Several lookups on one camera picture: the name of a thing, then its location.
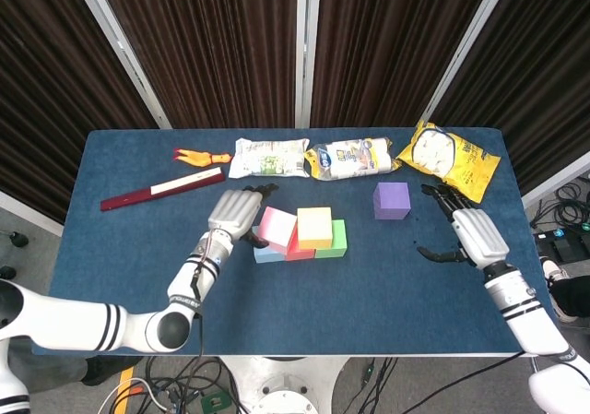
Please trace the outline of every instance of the curtain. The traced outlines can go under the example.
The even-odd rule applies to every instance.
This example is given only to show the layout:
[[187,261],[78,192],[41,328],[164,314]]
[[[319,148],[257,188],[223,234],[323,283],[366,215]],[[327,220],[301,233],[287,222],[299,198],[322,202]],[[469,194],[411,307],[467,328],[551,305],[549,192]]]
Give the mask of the curtain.
[[63,222],[88,133],[155,123],[84,0],[0,16],[0,190]]
[[414,126],[481,0],[320,0],[312,126]]
[[175,128],[294,125],[297,0],[109,0]]
[[431,121],[500,128],[523,194],[590,151],[590,0],[500,0]]

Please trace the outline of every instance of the foam block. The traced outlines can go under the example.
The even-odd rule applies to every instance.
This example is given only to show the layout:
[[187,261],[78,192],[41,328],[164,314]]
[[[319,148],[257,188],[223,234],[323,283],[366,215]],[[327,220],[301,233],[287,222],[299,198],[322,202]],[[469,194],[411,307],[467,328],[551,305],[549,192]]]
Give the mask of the foam block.
[[347,251],[347,230],[344,220],[332,220],[332,246],[327,250],[315,250],[316,259],[342,257]]
[[[252,230],[254,234],[258,234],[258,227],[252,227]],[[266,248],[254,248],[254,260],[257,264],[281,262],[285,260],[285,255],[273,250],[269,246]]]
[[372,194],[376,219],[403,219],[411,209],[405,182],[379,182]]
[[302,250],[329,249],[332,246],[332,209],[299,208],[297,231]]
[[302,250],[299,247],[299,232],[297,231],[297,226],[295,227],[295,234],[293,235],[293,240],[291,241],[291,245],[289,246],[289,250],[287,251],[287,260],[303,260],[303,259],[313,259],[315,257],[315,250]]
[[296,225],[297,216],[280,209],[266,207],[265,214],[260,221],[258,235],[268,240],[269,246],[273,250],[286,255]]

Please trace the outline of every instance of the gray carpet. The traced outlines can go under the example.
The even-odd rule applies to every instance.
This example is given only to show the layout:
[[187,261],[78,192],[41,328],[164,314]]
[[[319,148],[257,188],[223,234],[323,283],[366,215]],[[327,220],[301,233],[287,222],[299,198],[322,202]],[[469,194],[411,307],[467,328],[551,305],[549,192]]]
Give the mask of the gray carpet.
[[[0,228],[23,232],[30,243],[23,249],[12,247],[7,238],[0,239],[0,263],[18,270],[17,282],[38,292],[49,287],[53,265],[59,247],[59,238],[34,227],[0,209]],[[590,274],[590,262],[568,266],[572,274]],[[564,331],[566,337],[590,357],[588,337],[577,331]],[[154,374],[174,375],[187,362],[187,358],[159,358]],[[334,392],[333,411],[341,413],[350,398],[360,389],[361,377],[368,359],[348,361],[340,374]],[[467,373],[487,366],[497,359],[400,359],[392,377],[382,393],[376,413],[398,413],[410,407],[430,392]],[[539,361],[543,368],[549,364]],[[528,359],[519,359],[484,375],[470,379],[449,389],[417,409],[422,413],[539,413],[527,388],[530,375]],[[135,375],[144,375],[144,362],[135,369]],[[34,413],[62,414],[64,412],[91,414],[98,411],[102,400],[117,385],[118,376],[105,384],[89,388],[82,384],[69,384],[31,397]],[[364,393],[352,405],[349,412],[357,412]],[[130,404],[128,412],[134,412],[136,403]],[[149,413],[157,413],[153,408]],[[200,412],[194,408],[191,412]]]

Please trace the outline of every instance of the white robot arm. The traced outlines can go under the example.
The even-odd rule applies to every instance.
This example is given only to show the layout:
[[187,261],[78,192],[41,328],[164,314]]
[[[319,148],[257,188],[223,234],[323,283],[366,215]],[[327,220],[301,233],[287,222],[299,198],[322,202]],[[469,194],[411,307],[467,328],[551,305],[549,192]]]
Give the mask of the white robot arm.
[[583,414],[590,407],[590,364],[563,338],[521,272],[505,262],[508,245],[490,217],[453,188],[422,185],[451,222],[459,251],[419,252],[434,262],[469,261],[484,273],[484,286],[525,352],[557,362],[528,380],[531,395],[549,414]]
[[12,337],[30,337],[47,349],[167,353],[181,348],[233,244],[240,239],[257,247],[267,244],[251,227],[262,200],[276,188],[223,194],[209,216],[209,231],[168,287],[168,307],[158,313],[129,314],[120,305],[55,299],[0,280],[0,414],[30,412],[27,388],[7,364]]

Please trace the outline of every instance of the orange toy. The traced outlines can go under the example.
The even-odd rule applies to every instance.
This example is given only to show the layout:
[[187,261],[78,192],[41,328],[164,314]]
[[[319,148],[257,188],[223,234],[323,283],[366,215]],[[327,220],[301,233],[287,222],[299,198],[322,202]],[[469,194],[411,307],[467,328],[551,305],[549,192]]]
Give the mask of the orange toy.
[[174,160],[181,160],[195,167],[206,167],[212,163],[228,163],[231,155],[228,153],[211,154],[206,151],[192,151],[191,149],[175,149]]

